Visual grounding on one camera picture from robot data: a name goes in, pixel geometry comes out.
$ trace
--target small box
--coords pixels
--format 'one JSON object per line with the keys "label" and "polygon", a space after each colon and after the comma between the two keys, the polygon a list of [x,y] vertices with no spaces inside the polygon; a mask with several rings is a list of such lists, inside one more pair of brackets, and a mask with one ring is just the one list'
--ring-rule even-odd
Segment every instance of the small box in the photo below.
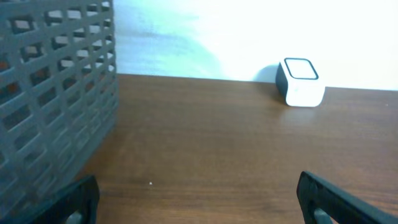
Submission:
{"label": "small box", "polygon": [[278,67],[275,79],[279,93],[289,106],[318,106],[325,93],[325,85],[312,63],[304,58],[285,58]]}

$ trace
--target gray crate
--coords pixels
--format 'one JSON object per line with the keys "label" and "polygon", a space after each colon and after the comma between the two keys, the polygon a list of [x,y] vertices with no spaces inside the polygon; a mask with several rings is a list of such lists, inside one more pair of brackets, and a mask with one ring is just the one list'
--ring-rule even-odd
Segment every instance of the gray crate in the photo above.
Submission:
{"label": "gray crate", "polygon": [[0,0],[0,218],[69,183],[117,106],[112,0]]}

